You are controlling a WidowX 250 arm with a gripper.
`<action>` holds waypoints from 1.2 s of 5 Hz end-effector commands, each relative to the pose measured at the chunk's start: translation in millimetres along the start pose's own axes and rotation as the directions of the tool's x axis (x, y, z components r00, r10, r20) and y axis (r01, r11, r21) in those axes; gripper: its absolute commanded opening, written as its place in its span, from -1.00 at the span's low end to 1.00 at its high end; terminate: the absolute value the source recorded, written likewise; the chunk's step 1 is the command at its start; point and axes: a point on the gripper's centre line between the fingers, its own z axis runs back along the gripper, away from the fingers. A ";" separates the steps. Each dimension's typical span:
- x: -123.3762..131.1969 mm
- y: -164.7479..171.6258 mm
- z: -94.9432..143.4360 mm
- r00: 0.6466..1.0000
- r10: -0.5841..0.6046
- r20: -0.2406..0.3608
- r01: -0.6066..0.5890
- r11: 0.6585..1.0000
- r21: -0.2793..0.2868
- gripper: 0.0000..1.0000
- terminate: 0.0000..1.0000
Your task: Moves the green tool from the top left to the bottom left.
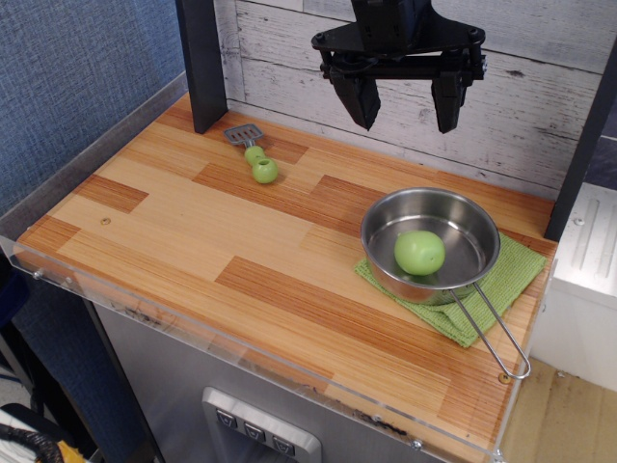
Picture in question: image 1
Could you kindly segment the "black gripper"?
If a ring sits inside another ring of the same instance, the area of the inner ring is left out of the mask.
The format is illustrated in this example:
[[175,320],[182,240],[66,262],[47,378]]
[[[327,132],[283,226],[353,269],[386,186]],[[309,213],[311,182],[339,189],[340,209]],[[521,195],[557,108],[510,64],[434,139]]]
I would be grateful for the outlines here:
[[365,130],[375,123],[376,79],[432,80],[438,129],[454,130],[466,86],[487,70],[485,32],[441,16],[430,1],[354,1],[352,8],[354,22],[317,33],[311,45],[353,122]]

